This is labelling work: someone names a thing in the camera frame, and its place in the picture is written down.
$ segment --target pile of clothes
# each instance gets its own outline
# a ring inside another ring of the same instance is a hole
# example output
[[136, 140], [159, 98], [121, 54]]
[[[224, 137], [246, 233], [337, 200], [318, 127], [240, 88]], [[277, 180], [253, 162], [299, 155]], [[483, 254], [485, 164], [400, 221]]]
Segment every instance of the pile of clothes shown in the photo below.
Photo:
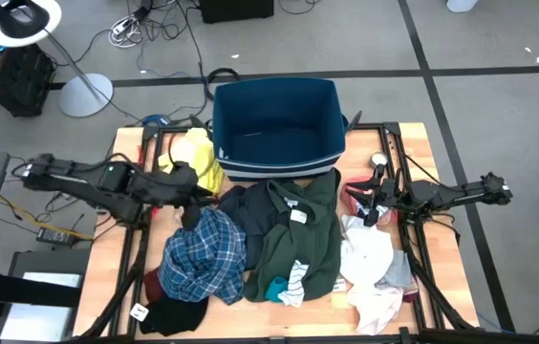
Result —
[[144, 276], [149, 313], [140, 330], [194, 331], [210, 295], [227, 305], [246, 297], [301, 307], [331, 292], [340, 270], [339, 183], [336, 169], [305, 187], [262, 181], [203, 208], [197, 226], [168, 238], [162, 263]]
[[[201, 186], [218, 194], [223, 172], [211, 158], [211, 144], [205, 131], [189, 131], [179, 142], [182, 153], [174, 152], [173, 159], [187, 159], [202, 176]], [[160, 159], [160, 166], [169, 171], [170, 160]], [[244, 297], [299, 308], [332, 292], [341, 274], [353, 284], [348, 302], [360, 315], [356, 330], [380, 333], [418, 288], [390, 234], [344, 215], [342, 239], [335, 213], [340, 180], [332, 169], [305, 187], [276, 180], [238, 185], [216, 208], [204, 207], [196, 227], [180, 228], [168, 238], [160, 266], [144, 276], [149, 312], [140, 330], [195, 331], [210, 295], [227, 305]], [[364, 210], [345, 202], [353, 215]], [[388, 209], [381, 212], [387, 213], [384, 220], [390, 216]], [[245, 270], [250, 271], [246, 281]]]

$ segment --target white label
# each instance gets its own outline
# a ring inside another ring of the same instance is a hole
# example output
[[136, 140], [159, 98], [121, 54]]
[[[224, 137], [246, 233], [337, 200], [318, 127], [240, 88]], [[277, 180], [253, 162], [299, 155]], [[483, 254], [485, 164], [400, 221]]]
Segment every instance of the white label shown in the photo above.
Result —
[[291, 210], [291, 220], [296, 221], [300, 224], [305, 224], [308, 221], [308, 214], [297, 209]]
[[133, 316], [134, 319], [138, 320], [139, 322], [142, 322], [144, 321], [144, 319], [146, 319], [146, 315], [148, 315], [148, 309], [143, 305], [137, 303], [136, 305], [134, 305], [132, 311], [129, 312], [129, 315]]
[[343, 278], [338, 278], [334, 284], [334, 292], [336, 291], [346, 291], [346, 280]]
[[285, 199], [285, 202], [287, 203], [287, 206], [289, 208], [292, 208], [292, 207], [297, 206], [299, 204], [299, 201], [289, 200], [286, 197], [284, 199]]

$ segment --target metal stand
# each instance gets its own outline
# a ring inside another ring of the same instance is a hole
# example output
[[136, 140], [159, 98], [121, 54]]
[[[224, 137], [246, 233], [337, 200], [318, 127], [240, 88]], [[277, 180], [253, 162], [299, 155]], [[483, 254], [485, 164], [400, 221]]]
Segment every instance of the metal stand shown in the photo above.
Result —
[[49, 35], [48, 38], [77, 75], [61, 89], [59, 96], [61, 111], [70, 117], [84, 118], [103, 109], [113, 96], [114, 89], [110, 79], [99, 74], [83, 74], [53, 36]]

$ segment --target maroon cloth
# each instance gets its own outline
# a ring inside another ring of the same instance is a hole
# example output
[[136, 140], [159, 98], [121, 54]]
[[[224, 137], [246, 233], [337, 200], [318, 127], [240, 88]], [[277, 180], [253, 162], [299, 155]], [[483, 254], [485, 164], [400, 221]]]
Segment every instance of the maroon cloth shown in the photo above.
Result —
[[416, 296], [419, 294], [417, 292], [411, 293], [411, 294], [404, 294], [403, 295], [403, 302], [412, 303], [414, 300], [416, 300]]
[[159, 282], [158, 270], [159, 268], [151, 270], [142, 277], [144, 291], [146, 291], [146, 298], [149, 303], [158, 301], [162, 297], [167, 296], [165, 291], [163, 291], [162, 284]]

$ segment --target plaid shirt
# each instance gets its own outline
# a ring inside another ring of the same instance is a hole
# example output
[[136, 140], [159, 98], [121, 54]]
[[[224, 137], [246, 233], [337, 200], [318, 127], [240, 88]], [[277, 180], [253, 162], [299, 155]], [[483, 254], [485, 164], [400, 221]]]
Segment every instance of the plaid shirt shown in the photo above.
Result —
[[202, 209], [193, 230], [178, 229], [167, 239], [159, 279], [165, 293], [199, 302], [210, 294], [230, 305], [242, 298], [245, 234], [221, 210]]

